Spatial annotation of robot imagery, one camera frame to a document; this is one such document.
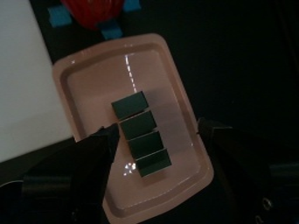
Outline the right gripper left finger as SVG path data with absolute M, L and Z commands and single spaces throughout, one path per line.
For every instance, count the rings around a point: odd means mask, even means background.
M 119 127 L 101 128 L 0 185 L 0 224 L 102 224 Z

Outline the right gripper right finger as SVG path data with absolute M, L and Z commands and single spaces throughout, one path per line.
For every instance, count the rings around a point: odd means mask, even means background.
M 229 187 L 238 224 L 299 224 L 299 149 L 206 118 L 198 129 Z

